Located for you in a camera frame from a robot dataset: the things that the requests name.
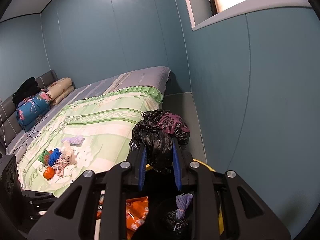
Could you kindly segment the purple foam fruit net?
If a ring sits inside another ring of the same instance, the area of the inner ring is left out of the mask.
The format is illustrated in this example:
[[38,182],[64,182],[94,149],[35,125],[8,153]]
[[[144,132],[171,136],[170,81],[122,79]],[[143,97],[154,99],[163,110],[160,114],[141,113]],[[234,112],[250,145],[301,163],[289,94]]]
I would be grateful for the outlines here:
[[191,193],[180,194],[176,196],[176,219],[180,220],[184,218],[185,212],[189,207],[191,201],[193,200],[193,195]]

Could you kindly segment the orange snack wrapper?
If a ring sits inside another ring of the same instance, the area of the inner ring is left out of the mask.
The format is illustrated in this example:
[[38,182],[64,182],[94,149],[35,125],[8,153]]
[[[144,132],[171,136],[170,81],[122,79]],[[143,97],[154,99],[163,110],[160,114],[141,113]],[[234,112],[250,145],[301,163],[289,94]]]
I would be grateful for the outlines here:
[[[99,239],[101,215],[103,211],[104,192],[101,193],[97,211],[94,239]],[[149,213],[148,197],[132,198],[126,200],[126,234],[131,239],[137,229],[144,224]]]

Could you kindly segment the black plastic bag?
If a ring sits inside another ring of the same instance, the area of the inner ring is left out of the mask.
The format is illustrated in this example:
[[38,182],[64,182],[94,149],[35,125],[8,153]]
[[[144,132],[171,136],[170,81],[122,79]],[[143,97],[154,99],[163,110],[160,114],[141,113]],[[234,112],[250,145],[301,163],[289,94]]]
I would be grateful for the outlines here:
[[185,218],[176,218],[176,211],[170,211],[166,216],[166,221],[175,234],[182,234],[189,229],[188,221]]
[[132,129],[129,151],[146,147],[147,164],[158,172],[166,172],[173,163],[173,139],[184,150],[190,130],[184,120],[169,110],[157,109],[143,113],[143,120]]

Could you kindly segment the yellow rimmed trash bin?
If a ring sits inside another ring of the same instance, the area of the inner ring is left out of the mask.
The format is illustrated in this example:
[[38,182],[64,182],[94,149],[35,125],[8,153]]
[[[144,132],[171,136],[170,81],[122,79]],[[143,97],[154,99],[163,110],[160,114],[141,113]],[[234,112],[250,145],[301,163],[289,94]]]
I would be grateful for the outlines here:
[[[178,190],[173,168],[164,173],[147,171],[145,191],[149,197],[149,214],[142,229],[144,239],[220,239],[224,231],[218,192],[221,183],[214,170],[193,159],[186,163],[181,176],[182,187]],[[189,229],[175,234],[166,216],[176,211],[176,196],[185,193],[193,195],[184,215]]]

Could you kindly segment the blue plastic glove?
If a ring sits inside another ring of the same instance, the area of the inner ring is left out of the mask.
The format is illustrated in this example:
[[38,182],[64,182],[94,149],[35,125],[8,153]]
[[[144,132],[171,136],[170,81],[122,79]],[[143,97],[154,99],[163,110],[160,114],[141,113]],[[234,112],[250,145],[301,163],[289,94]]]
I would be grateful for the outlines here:
[[55,148],[49,157],[48,165],[53,166],[54,163],[57,161],[57,159],[60,158],[60,155],[61,155],[60,150],[58,148]]

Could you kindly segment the green snack packet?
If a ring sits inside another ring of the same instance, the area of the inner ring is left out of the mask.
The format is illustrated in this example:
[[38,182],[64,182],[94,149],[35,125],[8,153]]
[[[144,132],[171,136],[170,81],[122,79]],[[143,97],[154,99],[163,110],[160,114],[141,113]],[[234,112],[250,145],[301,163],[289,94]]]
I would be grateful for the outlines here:
[[51,154],[52,154],[52,151],[48,151],[45,148],[40,154],[40,156],[38,157],[38,161],[40,161],[44,166],[48,166]]

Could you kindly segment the green floral quilt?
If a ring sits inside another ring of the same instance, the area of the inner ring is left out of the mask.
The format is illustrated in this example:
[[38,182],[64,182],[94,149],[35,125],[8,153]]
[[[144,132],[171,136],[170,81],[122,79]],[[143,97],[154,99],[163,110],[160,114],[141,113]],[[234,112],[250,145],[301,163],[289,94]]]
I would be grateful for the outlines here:
[[[132,129],[143,113],[160,107],[163,94],[150,86],[133,86],[101,96],[75,101],[63,107],[28,146],[18,163],[23,190],[51,192],[59,197],[85,170],[108,171],[125,161],[129,153]],[[68,165],[63,176],[46,180],[46,169],[38,157],[46,148],[61,149],[61,139],[83,135],[84,142],[71,145],[75,164]]]

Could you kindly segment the pink white crumpled cloth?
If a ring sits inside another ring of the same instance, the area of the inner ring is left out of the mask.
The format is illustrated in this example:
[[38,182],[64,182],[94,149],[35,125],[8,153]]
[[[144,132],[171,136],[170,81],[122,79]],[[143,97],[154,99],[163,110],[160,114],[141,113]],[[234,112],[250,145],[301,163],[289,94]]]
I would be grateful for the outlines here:
[[52,153],[52,156],[56,153],[58,157],[53,161],[51,166],[55,170],[56,175],[60,177],[63,176],[64,169],[68,165],[75,164],[75,154],[70,142],[65,140],[62,143],[63,147],[61,149],[57,148],[57,150],[54,150]]

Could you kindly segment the bed with striped sheet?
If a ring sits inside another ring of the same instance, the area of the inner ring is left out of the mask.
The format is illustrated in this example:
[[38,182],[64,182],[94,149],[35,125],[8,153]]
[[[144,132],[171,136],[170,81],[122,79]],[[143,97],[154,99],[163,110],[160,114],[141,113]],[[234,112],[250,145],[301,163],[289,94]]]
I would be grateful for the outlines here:
[[[100,96],[131,86],[151,86],[164,94],[170,72],[171,70],[168,67],[150,67],[120,74],[75,89],[58,105],[50,107],[49,111],[36,125],[35,130],[39,131],[45,127],[65,105],[80,99]],[[1,154],[3,155],[15,153],[20,145],[28,147],[35,137],[35,135],[28,136],[20,127],[15,112],[16,109],[10,96],[1,103]]]

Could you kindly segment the beige folded blanket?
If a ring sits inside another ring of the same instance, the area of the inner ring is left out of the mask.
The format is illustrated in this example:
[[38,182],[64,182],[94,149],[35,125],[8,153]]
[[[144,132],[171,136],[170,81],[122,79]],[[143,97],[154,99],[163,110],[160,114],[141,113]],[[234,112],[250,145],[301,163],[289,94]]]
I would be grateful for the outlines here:
[[58,105],[64,98],[75,90],[70,77],[64,77],[52,83],[45,89],[52,105]]

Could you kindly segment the white power strip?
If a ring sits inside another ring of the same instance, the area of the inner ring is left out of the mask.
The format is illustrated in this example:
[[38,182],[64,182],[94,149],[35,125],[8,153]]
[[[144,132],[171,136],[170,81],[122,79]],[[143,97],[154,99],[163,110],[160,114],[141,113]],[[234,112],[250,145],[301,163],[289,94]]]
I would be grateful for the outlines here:
[[19,163],[23,156],[25,155],[27,148],[25,146],[20,146],[14,153],[16,157],[16,162]]

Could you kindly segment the blue floral folded blanket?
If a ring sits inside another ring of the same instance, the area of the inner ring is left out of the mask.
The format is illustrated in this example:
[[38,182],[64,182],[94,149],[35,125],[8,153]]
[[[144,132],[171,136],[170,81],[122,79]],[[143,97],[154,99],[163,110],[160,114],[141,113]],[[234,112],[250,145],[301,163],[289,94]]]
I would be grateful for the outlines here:
[[41,91],[22,101],[16,109],[16,119],[20,127],[28,132],[50,110],[50,97]]

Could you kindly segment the black clothing on headboard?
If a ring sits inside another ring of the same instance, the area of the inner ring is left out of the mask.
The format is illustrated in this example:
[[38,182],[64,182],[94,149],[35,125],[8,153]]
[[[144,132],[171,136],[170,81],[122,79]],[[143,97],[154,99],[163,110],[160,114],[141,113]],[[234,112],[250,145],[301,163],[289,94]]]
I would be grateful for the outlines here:
[[15,108],[18,107],[19,103],[23,100],[34,96],[41,91],[41,88],[38,87],[38,82],[35,77],[30,77],[22,83],[19,89],[12,95],[12,102],[15,105]]

